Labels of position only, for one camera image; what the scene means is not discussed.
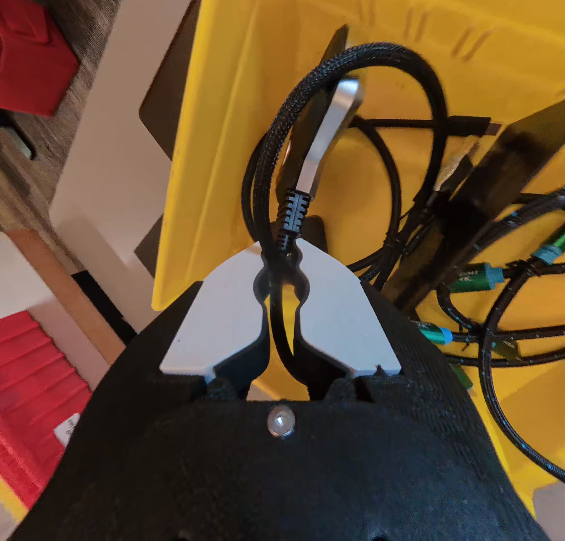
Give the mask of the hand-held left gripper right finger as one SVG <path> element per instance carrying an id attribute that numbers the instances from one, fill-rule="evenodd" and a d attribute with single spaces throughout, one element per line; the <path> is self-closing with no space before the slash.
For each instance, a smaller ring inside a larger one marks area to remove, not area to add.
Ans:
<path id="1" fill-rule="evenodd" d="M 398 375 L 401 364 L 360 280 L 311 243 L 298 239 L 293 354 L 310 396 L 325 396 L 339 378 L 381 369 Z"/>

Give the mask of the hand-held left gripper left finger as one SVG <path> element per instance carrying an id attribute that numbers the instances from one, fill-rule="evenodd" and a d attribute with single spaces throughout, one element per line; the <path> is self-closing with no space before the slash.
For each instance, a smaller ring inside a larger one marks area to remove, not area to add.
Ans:
<path id="1" fill-rule="evenodd" d="M 227 379 L 243 398 L 270 362 L 265 300 L 269 272 L 260 243 L 232 256 L 202 282 L 160 371 Z"/>

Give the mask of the silver usb hub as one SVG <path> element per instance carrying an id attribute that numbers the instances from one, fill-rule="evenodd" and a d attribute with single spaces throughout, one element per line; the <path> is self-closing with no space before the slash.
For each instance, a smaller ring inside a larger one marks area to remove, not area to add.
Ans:
<path id="1" fill-rule="evenodd" d="M 364 99 L 364 70 L 346 73 L 307 102 L 294 122 L 276 178 L 277 221 L 315 197 L 324 162 Z"/>

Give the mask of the yellow plastic bin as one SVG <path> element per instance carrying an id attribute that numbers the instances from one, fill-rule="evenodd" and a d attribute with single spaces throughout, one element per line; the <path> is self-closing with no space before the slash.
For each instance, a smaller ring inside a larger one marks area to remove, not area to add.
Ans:
<path id="1" fill-rule="evenodd" d="M 357 41 L 413 49 L 434 68 L 450 114 L 503 126 L 564 100 L 564 0 L 202 0 L 164 213 L 152 307 L 251 244 L 240 193 L 252 150 L 336 29 Z M 361 114 L 429 119 L 404 73 L 366 74 Z M 361 133 L 344 135 L 310 208 L 345 264 L 377 250 L 390 215 L 381 159 Z M 564 361 L 496 369 L 512 425 L 564 467 Z"/>

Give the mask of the red bin with white label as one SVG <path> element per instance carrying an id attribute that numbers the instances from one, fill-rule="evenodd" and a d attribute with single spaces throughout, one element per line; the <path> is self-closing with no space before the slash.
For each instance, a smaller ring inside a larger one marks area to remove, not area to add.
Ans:
<path id="1" fill-rule="evenodd" d="M 28 311 L 1 319 L 1 479 L 26 510 L 51 480 L 91 395 Z"/>

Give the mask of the black bin divider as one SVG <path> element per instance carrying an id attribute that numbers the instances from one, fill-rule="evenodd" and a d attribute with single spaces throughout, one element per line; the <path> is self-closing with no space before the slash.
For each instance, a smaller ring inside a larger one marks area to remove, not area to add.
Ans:
<path id="1" fill-rule="evenodd" d="M 439 283 L 452 282 L 494 220 L 564 145 L 564 101 L 508 125 L 382 295 L 409 314 Z"/>

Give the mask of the red bag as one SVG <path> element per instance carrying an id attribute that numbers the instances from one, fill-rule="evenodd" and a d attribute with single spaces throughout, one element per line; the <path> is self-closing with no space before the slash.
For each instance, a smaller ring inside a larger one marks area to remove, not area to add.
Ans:
<path id="1" fill-rule="evenodd" d="M 52 117 L 79 61 L 48 9 L 1 0 L 1 108 Z"/>

